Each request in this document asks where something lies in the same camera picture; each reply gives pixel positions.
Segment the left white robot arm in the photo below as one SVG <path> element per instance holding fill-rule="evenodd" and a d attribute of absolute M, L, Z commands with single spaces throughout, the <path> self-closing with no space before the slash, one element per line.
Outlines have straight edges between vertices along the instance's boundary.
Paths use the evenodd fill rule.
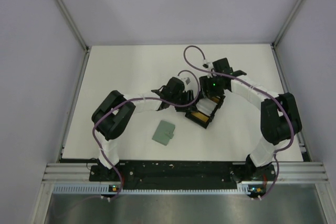
<path fill-rule="evenodd" d="M 114 180 L 119 174 L 116 139 L 124 132 L 131 116 L 146 111 L 162 111 L 173 106 L 177 112 L 195 112 L 196 100 L 190 78 L 172 77 L 159 89 L 137 95 L 111 91 L 93 113 L 92 134 L 98 143 L 101 174 Z"/>

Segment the black card box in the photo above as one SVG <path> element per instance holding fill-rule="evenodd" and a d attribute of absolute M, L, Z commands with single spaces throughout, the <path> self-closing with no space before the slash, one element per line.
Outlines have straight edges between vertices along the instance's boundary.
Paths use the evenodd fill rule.
<path fill-rule="evenodd" d="M 209 97 L 201 91 L 192 110 L 185 112 L 185 117 L 204 129 L 213 121 L 216 112 L 224 103 L 225 95 Z"/>

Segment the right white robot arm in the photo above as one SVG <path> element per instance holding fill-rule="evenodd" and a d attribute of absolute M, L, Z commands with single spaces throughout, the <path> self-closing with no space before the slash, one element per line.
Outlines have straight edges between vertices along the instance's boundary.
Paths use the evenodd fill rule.
<path fill-rule="evenodd" d="M 294 136 L 302 130 L 294 95 L 266 89 L 252 81 L 247 73 L 233 70 L 227 58 L 213 62 L 204 59 L 202 71 L 207 74 L 200 81 L 205 94 L 215 96 L 228 90 L 260 111 L 261 139 L 245 163 L 246 176 L 258 179 L 276 154 L 287 150 L 293 144 Z"/>

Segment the green card holder wallet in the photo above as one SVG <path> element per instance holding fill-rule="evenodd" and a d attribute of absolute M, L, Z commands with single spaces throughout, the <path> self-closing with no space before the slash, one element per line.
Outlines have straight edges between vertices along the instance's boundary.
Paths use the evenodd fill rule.
<path fill-rule="evenodd" d="M 165 120 L 161 120 L 152 136 L 152 140 L 167 146 L 174 136 L 175 125 Z"/>

